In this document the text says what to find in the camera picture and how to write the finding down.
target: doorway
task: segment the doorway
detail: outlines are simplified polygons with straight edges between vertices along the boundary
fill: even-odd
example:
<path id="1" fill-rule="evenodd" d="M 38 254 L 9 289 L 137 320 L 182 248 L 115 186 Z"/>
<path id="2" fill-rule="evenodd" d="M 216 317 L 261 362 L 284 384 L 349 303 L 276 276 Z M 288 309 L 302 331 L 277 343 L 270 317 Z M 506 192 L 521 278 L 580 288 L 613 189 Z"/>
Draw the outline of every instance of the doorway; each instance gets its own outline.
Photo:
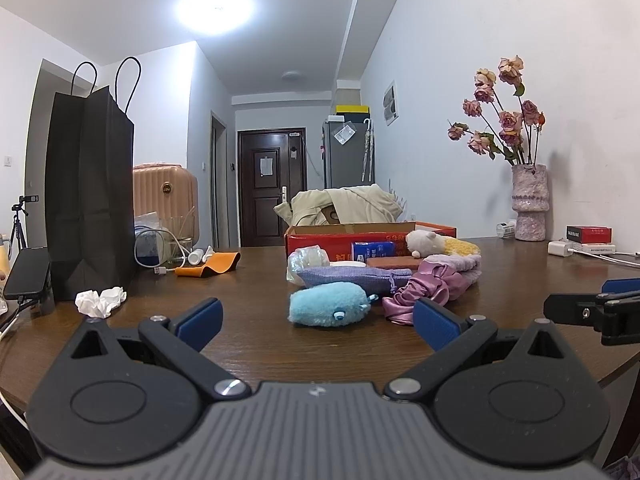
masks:
<path id="1" fill-rule="evenodd" d="M 287 225 L 273 210 L 306 190 L 304 128 L 238 132 L 242 247 L 284 245 Z"/>
<path id="2" fill-rule="evenodd" d="M 211 227 L 217 249 L 229 248 L 228 204 L 226 199 L 226 127 L 211 116 Z"/>

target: pink vase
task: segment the pink vase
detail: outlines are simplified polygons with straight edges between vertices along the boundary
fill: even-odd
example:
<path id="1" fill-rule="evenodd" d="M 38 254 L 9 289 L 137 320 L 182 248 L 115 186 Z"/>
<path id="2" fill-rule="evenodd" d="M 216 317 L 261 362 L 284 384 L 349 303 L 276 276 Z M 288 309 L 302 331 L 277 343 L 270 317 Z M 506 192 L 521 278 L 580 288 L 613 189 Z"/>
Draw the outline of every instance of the pink vase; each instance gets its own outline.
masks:
<path id="1" fill-rule="evenodd" d="M 545 212 L 549 211 L 546 166 L 518 164 L 513 171 L 513 210 L 517 211 L 517 240 L 541 242 L 546 237 Z"/>

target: yellow fabric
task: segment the yellow fabric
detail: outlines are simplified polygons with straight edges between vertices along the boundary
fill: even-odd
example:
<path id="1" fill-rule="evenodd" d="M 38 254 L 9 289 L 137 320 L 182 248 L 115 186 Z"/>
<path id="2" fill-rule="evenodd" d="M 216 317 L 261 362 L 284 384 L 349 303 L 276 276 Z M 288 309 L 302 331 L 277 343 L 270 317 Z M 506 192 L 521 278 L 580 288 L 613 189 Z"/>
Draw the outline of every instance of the yellow fabric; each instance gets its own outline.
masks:
<path id="1" fill-rule="evenodd" d="M 458 254 L 459 256 L 469 256 L 470 254 L 480 254 L 480 247 L 471 242 L 465 242 L 445 236 L 444 238 L 444 253 L 445 254 Z"/>
<path id="2" fill-rule="evenodd" d="M 273 210 L 289 225 L 327 225 L 322 209 L 331 205 L 341 224 L 395 222 L 402 213 L 395 197 L 377 184 L 301 191 L 290 206 L 282 203 Z"/>
<path id="3" fill-rule="evenodd" d="M 229 270 L 236 270 L 240 260 L 240 253 L 213 253 L 207 263 L 199 267 L 180 267 L 175 269 L 176 276 L 190 278 L 209 278 L 216 274 L 223 274 Z"/>

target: purple fabric pouch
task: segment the purple fabric pouch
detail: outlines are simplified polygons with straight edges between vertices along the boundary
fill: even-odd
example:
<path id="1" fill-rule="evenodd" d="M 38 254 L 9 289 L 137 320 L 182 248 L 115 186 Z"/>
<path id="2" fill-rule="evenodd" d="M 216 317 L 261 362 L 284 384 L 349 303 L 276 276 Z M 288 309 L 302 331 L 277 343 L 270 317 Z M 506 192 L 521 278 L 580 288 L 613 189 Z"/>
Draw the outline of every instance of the purple fabric pouch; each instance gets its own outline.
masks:
<path id="1" fill-rule="evenodd" d="M 361 286 L 367 295 L 384 296 L 394 294 L 405 286 L 412 276 L 411 269 L 377 269 L 375 267 L 309 267 L 300 270 L 298 276 L 306 286 L 325 283 L 351 282 Z"/>
<path id="2" fill-rule="evenodd" d="M 614 480 L 640 479 L 640 456 L 629 458 L 625 456 L 604 469 Z"/>

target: paper sign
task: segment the paper sign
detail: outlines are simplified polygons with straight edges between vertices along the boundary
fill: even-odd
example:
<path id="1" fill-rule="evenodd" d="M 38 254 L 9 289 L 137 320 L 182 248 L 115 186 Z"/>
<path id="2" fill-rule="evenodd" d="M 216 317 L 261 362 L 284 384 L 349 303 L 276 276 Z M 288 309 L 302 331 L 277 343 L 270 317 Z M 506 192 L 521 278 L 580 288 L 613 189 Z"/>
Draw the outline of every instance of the paper sign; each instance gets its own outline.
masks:
<path id="1" fill-rule="evenodd" d="M 354 128 L 352 128 L 348 124 L 345 124 L 344 128 L 342 128 L 338 133 L 336 133 L 334 137 L 337 139 L 338 142 L 340 142 L 340 144 L 344 144 L 349 139 L 351 139 L 351 137 L 353 137 L 353 134 L 355 132 L 356 130 Z"/>
<path id="2" fill-rule="evenodd" d="M 266 156 L 260 159 L 260 176 L 270 176 L 273 174 L 273 159 Z"/>

